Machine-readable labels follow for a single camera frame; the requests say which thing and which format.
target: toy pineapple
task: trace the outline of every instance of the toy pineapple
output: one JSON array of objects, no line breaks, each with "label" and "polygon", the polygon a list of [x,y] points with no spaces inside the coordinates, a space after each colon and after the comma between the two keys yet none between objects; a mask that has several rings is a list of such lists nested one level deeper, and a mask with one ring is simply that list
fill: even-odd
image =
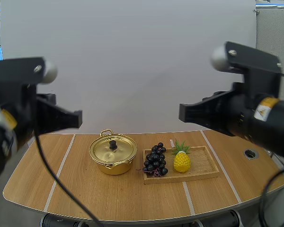
[{"label": "toy pineapple", "polygon": [[185,141],[180,145],[176,140],[176,151],[173,152],[176,155],[174,159],[174,168],[178,172],[184,173],[190,168],[190,158],[187,150],[189,146],[184,146]]}]

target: lid knob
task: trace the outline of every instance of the lid knob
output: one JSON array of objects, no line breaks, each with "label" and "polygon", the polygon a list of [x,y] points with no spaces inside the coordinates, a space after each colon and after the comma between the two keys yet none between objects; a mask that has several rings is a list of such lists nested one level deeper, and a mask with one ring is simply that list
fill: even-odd
[{"label": "lid knob", "polygon": [[111,141],[109,142],[109,149],[111,149],[111,150],[116,150],[117,147],[118,147],[118,146],[116,145],[115,140],[111,140]]}]

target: warning sticker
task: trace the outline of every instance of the warning sticker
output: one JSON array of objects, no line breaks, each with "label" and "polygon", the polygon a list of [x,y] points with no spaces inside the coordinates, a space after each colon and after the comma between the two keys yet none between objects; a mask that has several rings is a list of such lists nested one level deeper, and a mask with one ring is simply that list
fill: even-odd
[{"label": "warning sticker", "polygon": [[2,113],[5,116],[5,119],[6,119],[7,123],[9,124],[10,128],[14,129],[17,125],[17,121],[15,120],[13,115],[11,115],[10,112],[8,112],[6,109],[3,109]]},{"label": "warning sticker", "polygon": [[254,117],[260,121],[266,121],[271,109],[274,105],[279,102],[278,98],[265,98],[260,104],[257,106],[256,111],[254,113]]}]

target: black cable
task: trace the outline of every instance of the black cable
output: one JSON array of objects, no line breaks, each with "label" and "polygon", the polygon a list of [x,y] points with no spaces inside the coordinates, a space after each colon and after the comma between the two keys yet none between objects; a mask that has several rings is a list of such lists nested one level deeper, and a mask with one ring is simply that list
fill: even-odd
[{"label": "black cable", "polygon": [[270,180],[268,181],[267,185],[265,186],[263,193],[261,195],[261,199],[260,199],[260,205],[259,205],[259,221],[260,221],[260,225],[261,227],[268,227],[268,224],[265,220],[265,216],[264,216],[264,207],[265,207],[265,200],[266,200],[266,194],[268,192],[268,188],[271,185],[271,183],[281,174],[284,173],[284,169],[277,172],[272,178],[270,178]]},{"label": "black cable", "polygon": [[34,94],[31,97],[31,107],[32,107],[32,120],[34,122],[34,131],[35,131],[35,139],[37,143],[37,147],[39,150],[39,154],[48,170],[48,172],[51,174],[51,176],[55,179],[55,181],[58,183],[58,185],[65,191],[65,193],[79,206],[81,207],[93,220],[99,227],[104,227],[104,225],[96,218],[95,215],[93,215],[92,212],[89,211],[89,209],[84,206],[59,180],[59,178],[56,176],[56,174],[52,171],[51,167],[49,166],[48,162],[46,161],[46,158],[44,156],[41,143],[39,140],[39,129],[38,129],[38,123],[37,123],[37,117],[36,117],[36,94]]}]

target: metal screw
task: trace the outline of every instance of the metal screw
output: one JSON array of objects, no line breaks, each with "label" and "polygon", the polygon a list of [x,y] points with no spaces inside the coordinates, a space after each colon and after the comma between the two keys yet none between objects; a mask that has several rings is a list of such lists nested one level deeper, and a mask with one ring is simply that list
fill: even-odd
[{"label": "metal screw", "polygon": [[257,9],[253,9],[253,12],[256,13],[256,15],[258,15],[260,13],[260,11],[257,10]]},{"label": "metal screw", "polygon": [[36,68],[34,68],[34,73],[40,72],[41,69],[42,69],[42,66],[41,65],[37,65]]},{"label": "metal screw", "polygon": [[235,50],[229,50],[228,53],[233,57],[237,56],[237,52]]}]

